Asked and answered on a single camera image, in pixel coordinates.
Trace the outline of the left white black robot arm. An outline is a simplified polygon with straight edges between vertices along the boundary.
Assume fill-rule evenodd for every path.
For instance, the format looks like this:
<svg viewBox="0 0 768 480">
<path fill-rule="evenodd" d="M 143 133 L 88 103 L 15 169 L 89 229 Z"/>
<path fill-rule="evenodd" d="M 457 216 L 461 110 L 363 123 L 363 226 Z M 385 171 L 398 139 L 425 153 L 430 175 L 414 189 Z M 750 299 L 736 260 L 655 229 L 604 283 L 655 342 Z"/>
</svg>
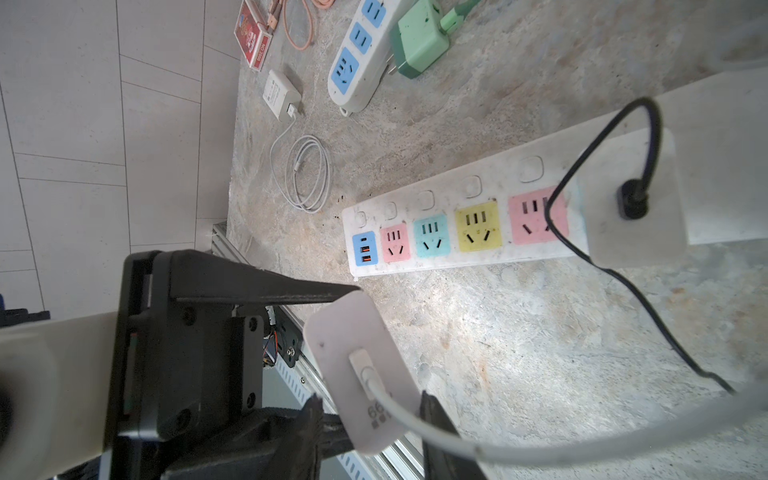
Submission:
<svg viewBox="0 0 768 480">
<path fill-rule="evenodd" d="M 113 312 L 1 313 L 1 475 L 49 479 L 315 479 L 349 452 L 312 398 L 262 404 L 269 321 L 330 303 L 298 280 L 196 250 L 125 260 Z"/>
</svg>

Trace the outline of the long colourful socket power strip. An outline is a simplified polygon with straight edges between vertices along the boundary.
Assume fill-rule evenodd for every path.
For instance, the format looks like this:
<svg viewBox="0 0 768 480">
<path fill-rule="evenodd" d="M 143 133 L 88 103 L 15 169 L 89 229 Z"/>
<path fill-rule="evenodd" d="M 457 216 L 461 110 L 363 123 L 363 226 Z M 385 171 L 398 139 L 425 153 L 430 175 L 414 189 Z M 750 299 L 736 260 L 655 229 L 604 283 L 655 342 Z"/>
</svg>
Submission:
<svg viewBox="0 0 768 480">
<path fill-rule="evenodd" d="M 657 99 L 661 142 L 647 214 L 619 212 L 640 180 L 645 108 L 608 114 L 345 209 L 357 278 L 544 260 L 663 264 L 693 245 L 767 236 L 767 73 L 720 73 Z"/>
</svg>

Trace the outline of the small white charger cube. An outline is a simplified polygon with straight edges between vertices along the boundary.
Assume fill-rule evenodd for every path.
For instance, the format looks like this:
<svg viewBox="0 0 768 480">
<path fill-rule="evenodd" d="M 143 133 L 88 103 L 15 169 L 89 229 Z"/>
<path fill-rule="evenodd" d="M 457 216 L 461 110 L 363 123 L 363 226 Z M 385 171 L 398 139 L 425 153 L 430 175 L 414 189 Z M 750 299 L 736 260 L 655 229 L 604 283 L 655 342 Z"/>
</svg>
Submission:
<svg viewBox="0 0 768 480">
<path fill-rule="evenodd" d="M 767 386 L 703 404 L 666 423 L 578 443 L 512 447 L 470 441 L 419 418 L 421 394 L 373 300 L 354 290 L 304 325 L 339 417 L 361 454 L 378 454 L 406 432 L 456 457 L 485 463 L 546 468 L 629 458 L 694 441 L 746 422 L 767 407 Z"/>
</svg>

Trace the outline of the white charger with black cable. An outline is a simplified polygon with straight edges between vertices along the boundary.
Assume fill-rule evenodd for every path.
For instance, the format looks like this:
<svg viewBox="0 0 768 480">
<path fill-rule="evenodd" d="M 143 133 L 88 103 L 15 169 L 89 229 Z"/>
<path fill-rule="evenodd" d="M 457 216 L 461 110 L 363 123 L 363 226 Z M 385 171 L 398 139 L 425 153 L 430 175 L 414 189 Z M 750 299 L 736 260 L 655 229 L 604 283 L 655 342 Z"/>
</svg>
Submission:
<svg viewBox="0 0 768 480">
<path fill-rule="evenodd" d="M 566 172 L 563 179 L 557 184 L 555 190 L 546 201 L 543 207 L 544 220 L 550 232 L 571 252 L 586 263 L 592 265 L 594 261 L 584 251 L 575 246 L 558 229 L 551 215 L 552 207 L 560 194 L 565 190 L 569 181 L 575 176 L 578 170 L 584 165 L 588 158 L 597 150 L 597 148 L 607 139 L 619 124 L 631 113 L 638 109 L 643 109 L 647 113 L 649 123 L 649 143 L 647 155 L 642 171 L 642 175 L 635 179 L 625 181 L 617 190 L 618 213 L 624 220 L 635 221 L 643 218 L 649 213 L 649 195 L 648 190 L 653 180 L 654 173 L 658 165 L 658 159 L 663 139 L 663 123 L 660 107 L 657 102 L 650 97 L 640 97 L 625 107 L 623 107 L 597 135 L 597 137 L 588 145 L 588 147 L 579 155 L 576 162 Z M 711 380 L 719 385 L 725 392 L 734 395 L 736 390 L 721 376 L 714 372 L 703 369 L 677 341 L 670 332 L 663 319 L 659 316 L 653 305 L 642 294 L 642 292 L 626 277 L 619 272 L 601 268 L 603 273 L 609 275 L 624 287 L 639 301 L 640 305 L 649 315 L 655 324 L 659 333 L 666 340 L 672 350 L 680 359 L 699 377 Z"/>
</svg>

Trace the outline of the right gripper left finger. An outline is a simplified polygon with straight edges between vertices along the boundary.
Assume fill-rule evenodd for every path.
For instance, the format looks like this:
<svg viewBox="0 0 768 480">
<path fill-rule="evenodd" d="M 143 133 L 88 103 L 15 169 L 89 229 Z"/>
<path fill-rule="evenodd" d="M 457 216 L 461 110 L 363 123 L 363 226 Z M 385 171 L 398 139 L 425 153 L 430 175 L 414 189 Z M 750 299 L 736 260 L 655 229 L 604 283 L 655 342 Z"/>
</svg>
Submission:
<svg viewBox="0 0 768 480">
<path fill-rule="evenodd" d="M 293 420 L 272 458 L 273 479 L 318 479 L 323 401 L 313 394 Z"/>
</svg>

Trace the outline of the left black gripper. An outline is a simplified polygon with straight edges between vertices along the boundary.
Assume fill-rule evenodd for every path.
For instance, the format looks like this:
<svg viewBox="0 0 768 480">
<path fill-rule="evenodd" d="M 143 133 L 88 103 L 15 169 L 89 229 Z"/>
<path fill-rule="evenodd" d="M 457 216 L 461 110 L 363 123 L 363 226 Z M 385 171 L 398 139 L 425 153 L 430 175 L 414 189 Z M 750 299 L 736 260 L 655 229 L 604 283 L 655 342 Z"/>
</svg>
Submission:
<svg viewBox="0 0 768 480">
<path fill-rule="evenodd" d="M 302 408 L 262 408 L 224 429 L 248 408 L 243 375 L 256 369 L 243 355 L 262 331 L 256 304 L 331 303 L 358 289 L 196 250 L 129 255 L 102 478 L 273 479 L 273 455 Z M 353 450 L 339 416 L 324 411 L 319 446 L 322 462 Z"/>
</svg>

